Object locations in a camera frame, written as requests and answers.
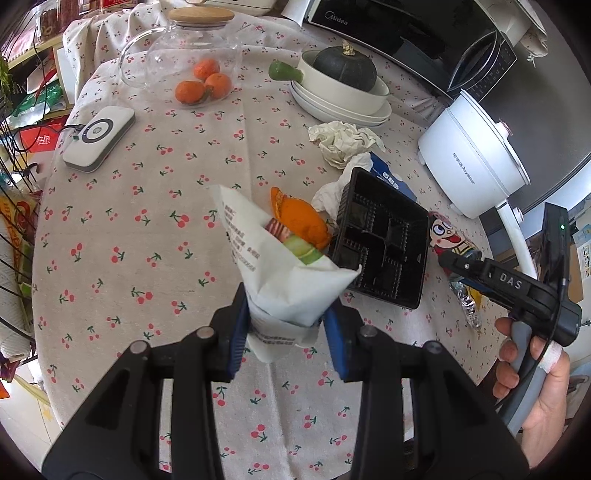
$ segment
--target floor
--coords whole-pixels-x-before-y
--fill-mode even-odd
[[[30,383],[41,378],[36,362],[19,367],[17,374]],[[0,423],[23,454],[40,470],[51,444],[61,432],[60,426],[51,408],[36,400],[16,381],[2,383],[10,398],[0,400]]]

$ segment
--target glass teapot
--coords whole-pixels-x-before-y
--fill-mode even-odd
[[[221,100],[234,88],[242,49],[224,27],[234,18],[225,8],[199,6],[172,10],[168,27],[157,27],[136,35],[119,58],[119,75],[131,87],[175,106],[209,104]],[[129,77],[129,49],[139,40],[163,32],[145,58],[143,81]]]

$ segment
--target cartoon character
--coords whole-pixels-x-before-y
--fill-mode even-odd
[[[430,212],[431,227],[429,235],[431,236],[430,245],[435,250],[437,255],[441,255],[446,250],[462,255],[464,257],[480,258],[482,253],[478,250],[476,245],[467,240],[454,227],[448,218],[438,212]]]

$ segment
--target screw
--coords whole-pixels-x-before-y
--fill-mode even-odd
[[[216,331],[211,327],[201,327],[197,330],[197,336],[203,340],[211,338],[215,333]]]
[[[129,351],[138,355],[139,353],[145,352],[147,348],[148,344],[146,342],[143,340],[138,340],[129,346]]]
[[[363,337],[371,338],[371,337],[375,337],[378,334],[378,331],[377,331],[376,327],[374,327],[372,325],[363,325],[359,329],[359,333]]]
[[[427,349],[427,352],[434,353],[435,355],[443,351],[443,347],[439,342],[427,342],[423,346]]]

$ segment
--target green handle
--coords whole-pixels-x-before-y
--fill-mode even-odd
[[[301,70],[292,67],[284,61],[273,60],[271,65],[269,65],[269,77],[271,80],[280,80],[282,82],[293,80],[301,83],[304,79],[304,74]]]

